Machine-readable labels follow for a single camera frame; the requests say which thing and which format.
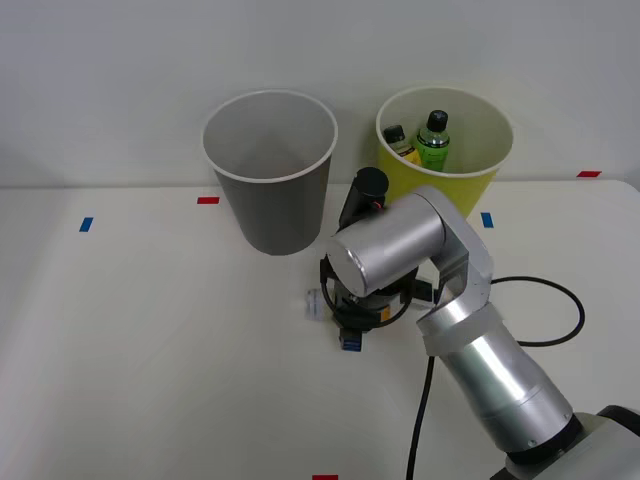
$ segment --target plastic bottle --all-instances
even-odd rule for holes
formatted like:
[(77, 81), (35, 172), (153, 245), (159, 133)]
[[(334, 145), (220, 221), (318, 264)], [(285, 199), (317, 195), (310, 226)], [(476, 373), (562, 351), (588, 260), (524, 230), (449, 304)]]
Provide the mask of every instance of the plastic bottle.
[(426, 127), (416, 135), (414, 146), (422, 160), (422, 167), (441, 172), (449, 154), (449, 134), (446, 131), (449, 116), (442, 110), (429, 114)]
[(414, 165), (417, 165), (419, 167), (422, 166), (420, 154), (416, 151), (415, 148), (411, 146), (411, 144), (405, 138), (402, 125), (393, 125), (391, 127), (385, 128), (382, 134), (384, 135), (384, 139), (387, 141), (394, 152), (403, 157), (406, 161), (413, 163)]

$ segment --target white table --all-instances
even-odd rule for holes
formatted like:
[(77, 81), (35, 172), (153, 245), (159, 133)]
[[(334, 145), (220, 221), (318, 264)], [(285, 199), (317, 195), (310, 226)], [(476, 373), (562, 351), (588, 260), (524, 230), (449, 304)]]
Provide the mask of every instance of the white table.
[[(216, 188), (0, 191), (0, 479), (404, 478), (426, 366), (417, 312), (359, 354), (305, 316), (345, 193), (330, 188), (312, 247), (275, 258), (244, 241), (223, 196), (196, 204)], [(640, 407), (640, 194), (496, 183), (470, 221), (496, 276), (543, 276), (583, 300), (578, 338), (530, 349), (574, 407)], [(543, 286), (492, 299), (517, 338), (577, 318)], [(502, 465), (437, 364), (416, 480)]]

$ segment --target black cable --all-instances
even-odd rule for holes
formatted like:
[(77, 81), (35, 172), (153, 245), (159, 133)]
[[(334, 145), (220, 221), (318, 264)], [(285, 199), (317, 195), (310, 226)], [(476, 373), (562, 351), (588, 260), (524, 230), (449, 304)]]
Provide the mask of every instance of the black cable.
[(413, 469), (416, 466), (416, 454), (418, 453), (418, 440), (420, 440), (420, 429), (422, 428), (422, 420), (424, 412), (427, 409), (427, 399), (431, 390), (431, 380), (433, 379), (433, 367), (436, 364), (436, 357), (429, 357), (427, 362), (427, 377), (424, 379), (424, 387), (422, 388), (422, 397), (420, 398), (420, 406), (418, 407), (418, 416), (416, 423), (413, 425), (413, 435), (411, 436), (411, 448), (409, 449), (409, 462), (407, 463), (407, 480), (413, 480)]
[[(518, 341), (518, 344), (522, 347), (552, 347), (554, 345), (560, 345), (561, 343), (568, 342), (576, 335), (580, 333), (582, 328), (584, 327), (585, 321), (585, 311), (582, 302), (578, 298), (578, 296), (562, 285), (552, 282), (551, 280), (545, 280), (544, 278), (538, 277), (530, 277), (530, 276), (512, 276), (512, 277), (502, 277), (495, 278), (491, 281), (492, 284), (496, 283), (504, 283), (504, 282), (533, 282), (540, 283), (542, 285), (547, 285), (551, 288), (555, 288), (556, 290), (561, 291), (565, 295), (567, 295), (571, 300), (573, 300), (578, 307), (578, 324), (576, 327), (571, 330), (568, 334), (563, 337), (556, 338), (554, 340), (545, 340), (542, 342), (521, 342)], [(411, 437), (411, 447), (409, 448), (409, 460), (407, 462), (407, 477), (406, 480), (413, 480), (413, 470), (415, 468), (416, 463), (416, 453), (418, 451), (418, 441), (420, 440), (420, 428), (422, 427), (422, 420), (424, 419), (424, 412), (427, 409), (427, 399), (429, 398), (429, 391), (431, 390), (431, 380), (433, 379), (433, 366), (434, 366), (434, 357), (429, 357), (429, 361), (427, 363), (427, 377), (424, 381), (424, 388), (422, 390), (422, 398), (420, 398), (420, 405), (418, 407), (418, 415), (416, 416), (416, 423), (413, 426), (413, 436)]]
[(545, 280), (544, 278), (530, 277), (530, 276), (525, 276), (525, 275), (519, 275), (519, 276), (513, 276), (513, 277), (495, 278), (495, 279), (493, 279), (491, 281), (492, 284), (504, 283), (504, 282), (533, 282), (533, 283), (540, 283), (542, 285), (546, 285), (546, 286), (551, 287), (551, 288), (555, 288), (556, 290), (561, 291), (567, 297), (569, 297), (571, 300), (573, 300), (575, 302), (575, 304), (576, 304), (576, 307), (578, 307), (578, 314), (579, 314), (579, 316), (578, 316), (578, 324), (575, 326), (575, 328), (573, 330), (571, 330), (569, 333), (567, 333), (564, 337), (556, 338), (555, 340), (545, 340), (545, 341), (542, 341), (542, 342), (518, 341), (520, 346), (522, 346), (522, 347), (553, 347), (555, 345), (560, 345), (561, 343), (568, 342), (569, 340), (574, 338), (576, 335), (578, 335), (580, 333), (580, 331), (583, 329), (584, 320), (585, 320), (584, 306), (582, 305), (582, 302), (580, 301), (578, 296), (575, 293), (573, 293), (571, 290), (569, 290), (568, 288), (563, 287), (562, 285), (560, 285), (560, 284), (558, 284), (556, 282), (552, 282), (551, 280)]

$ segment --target green bottle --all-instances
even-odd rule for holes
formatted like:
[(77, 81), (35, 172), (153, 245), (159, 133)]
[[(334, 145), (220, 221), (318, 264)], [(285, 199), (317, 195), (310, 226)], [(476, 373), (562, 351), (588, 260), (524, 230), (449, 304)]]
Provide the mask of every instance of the green bottle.
[(449, 153), (449, 134), (446, 130), (448, 120), (446, 112), (434, 110), (429, 114), (427, 125), (416, 135), (413, 146), (420, 154), (422, 168), (442, 171)]

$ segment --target bottle cap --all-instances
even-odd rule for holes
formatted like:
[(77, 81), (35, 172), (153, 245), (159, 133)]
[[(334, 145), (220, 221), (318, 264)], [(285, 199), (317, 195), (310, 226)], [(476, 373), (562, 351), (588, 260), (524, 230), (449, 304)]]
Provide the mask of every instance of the bottle cap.
[(429, 114), (429, 120), (427, 120), (427, 128), (432, 132), (444, 132), (444, 129), (447, 128), (447, 121), (449, 120), (449, 115), (447, 112), (443, 112), (442, 110), (434, 110)]
[(405, 138), (402, 125), (392, 125), (391, 127), (385, 128), (382, 134), (387, 143), (400, 142)]

